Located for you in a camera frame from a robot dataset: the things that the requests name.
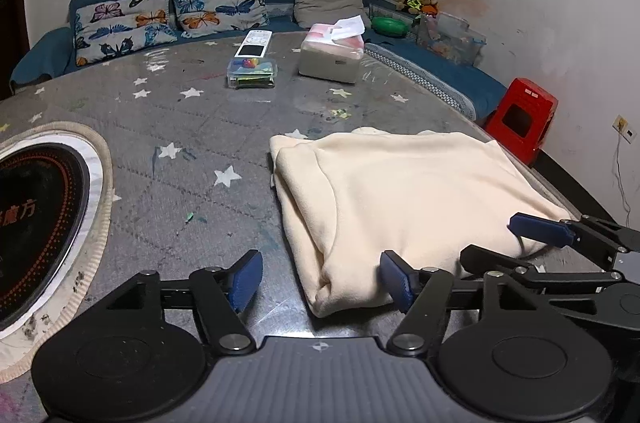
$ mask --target remote control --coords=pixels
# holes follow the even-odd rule
[[[269,41],[271,40],[271,31],[254,30],[249,31],[247,36],[244,37],[242,44],[236,52],[236,56],[247,58],[261,58],[269,47]]]

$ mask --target stuffed toy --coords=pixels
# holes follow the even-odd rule
[[[411,15],[424,13],[435,16],[438,14],[437,3],[438,0],[399,0],[396,4],[396,9],[398,11],[404,11],[405,13],[411,13]]]

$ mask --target beige pillow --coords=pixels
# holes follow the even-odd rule
[[[335,24],[343,18],[356,15],[362,17],[365,27],[371,21],[362,5],[362,0],[295,0],[293,15],[300,27],[310,28],[313,24]]]

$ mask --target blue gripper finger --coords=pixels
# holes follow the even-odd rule
[[[262,253],[256,251],[240,269],[234,270],[227,298],[236,313],[243,311],[262,280]]]
[[[406,313],[414,303],[415,295],[411,291],[409,276],[394,262],[394,258],[401,260],[395,252],[390,250],[380,254],[380,278],[398,310]]]
[[[511,233],[518,237],[526,237],[551,246],[571,246],[575,233],[565,223],[541,219],[527,213],[516,213],[509,220]]]

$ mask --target folded blanket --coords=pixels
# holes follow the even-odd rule
[[[512,257],[542,247],[509,231],[514,213],[570,216],[527,183],[497,142],[463,133],[364,127],[315,141],[274,136],[270,148],[285,233],[318,317],[390,301],[376,276],[385,249],[414,268],[456,273],[468,244]]]

